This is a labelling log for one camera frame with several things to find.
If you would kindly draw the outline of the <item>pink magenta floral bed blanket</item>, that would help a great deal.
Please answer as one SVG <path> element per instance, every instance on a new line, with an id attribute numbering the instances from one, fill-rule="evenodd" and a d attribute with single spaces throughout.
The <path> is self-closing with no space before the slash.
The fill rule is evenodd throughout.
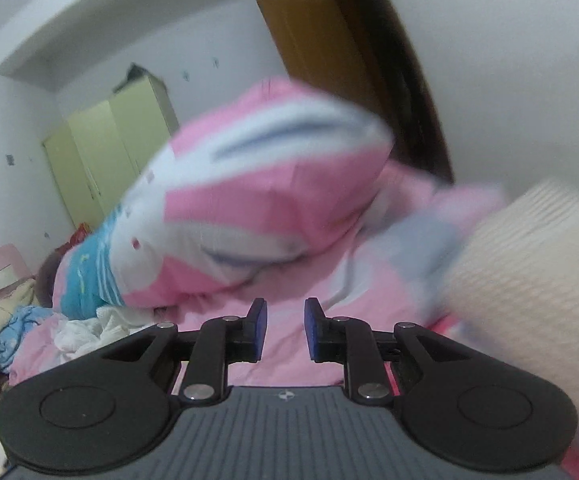
<path id="1" fill-rule="evenodd" d="M 461 344 L 483 350 L 483 346 L 474 338 L 469 338 L 464 323 L 455 316 L 448 315 L 428 326 L 428 330 L 456 340 Z M 563 468 L 574 478 L 579 479 L 579 448 L 573 446 L 567 451 L 563 461 Z"/>

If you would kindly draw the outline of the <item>light pink quilt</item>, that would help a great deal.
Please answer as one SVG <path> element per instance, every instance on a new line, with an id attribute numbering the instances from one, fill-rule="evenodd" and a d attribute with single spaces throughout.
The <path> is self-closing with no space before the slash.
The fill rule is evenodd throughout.
<path id="1" fill-rule="evenodd" d="M 231 366 L 231 384 L 335 385 L 343 379 L 341 367 L 310 360 L 305 300 L 318 298 L 327 315 L 361 318 L 375 330 L 392 330 L 399 321 L 434 324 L 442 315 L 440 290 L 450 266 L 477 224 L 504 204 L 498 185 L 446 185 L 392 162 L 378 211 L 357 234 L 321 255 L 261 273 L 233 292 L 143 310 L 152 310 L 155 322 L 197 330 L 209 318 L 245 314 L 262 297 L 268 303 L 262 359 Z M 24 340 L 9 373 L 11 385 L 60 365 L 53 332 L 62 316 L 53 314 Z"/>

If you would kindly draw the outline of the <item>crumpled white cloth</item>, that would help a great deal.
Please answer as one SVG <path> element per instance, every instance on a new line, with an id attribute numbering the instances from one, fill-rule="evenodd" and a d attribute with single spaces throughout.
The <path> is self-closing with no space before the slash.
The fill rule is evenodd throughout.
<path id="1" fill-rule="evenodd" d="M 58 363 L 65 364 L 155 323 L 152 310 L 100 307 L 86 320 L 62 316 L 53 332 Z"/>

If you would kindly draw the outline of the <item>large pink blue cartoon pillow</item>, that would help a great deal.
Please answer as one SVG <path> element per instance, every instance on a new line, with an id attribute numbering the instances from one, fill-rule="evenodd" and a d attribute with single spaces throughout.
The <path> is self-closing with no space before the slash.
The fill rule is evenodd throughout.
<path id="1" fill-rule="evenodd" d="M 376 200 L 393 137 L 377 115 L 288 78 L 189 122 L 64 255 L 54 308 L 173 307 L 321 254 Z"/>

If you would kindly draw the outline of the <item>light blue crumpled garment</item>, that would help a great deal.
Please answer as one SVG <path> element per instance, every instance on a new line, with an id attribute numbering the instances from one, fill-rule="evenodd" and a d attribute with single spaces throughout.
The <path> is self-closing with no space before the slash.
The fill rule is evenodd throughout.
<path id="1" fill-rule="evenodd" d="M 40 306 L 18 307 L 0 330 L 0 372 L 8 374 L 24 337 L 53 313 Z"/>

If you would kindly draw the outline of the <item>yellow-green wardrobe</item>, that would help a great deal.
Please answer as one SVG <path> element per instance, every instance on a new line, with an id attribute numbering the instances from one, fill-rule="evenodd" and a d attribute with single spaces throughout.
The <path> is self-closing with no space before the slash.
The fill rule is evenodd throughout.
<path id="1" fill-rule="evenodd" d="M 73 224 L 97 228 L 176 130 L 167 88 L 151 74 L 55 128 L 43 148 Z"/>

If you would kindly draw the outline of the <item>brown wooden door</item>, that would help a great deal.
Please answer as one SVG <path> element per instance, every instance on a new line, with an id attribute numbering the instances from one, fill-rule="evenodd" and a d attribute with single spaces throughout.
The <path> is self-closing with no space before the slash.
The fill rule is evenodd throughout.
<path id="1" fill-rule="evenodd" d="M 381 116 L 393 159 L 453 181 L 421 64 L 389 0 L 257 0 L 289 76 Z"/>

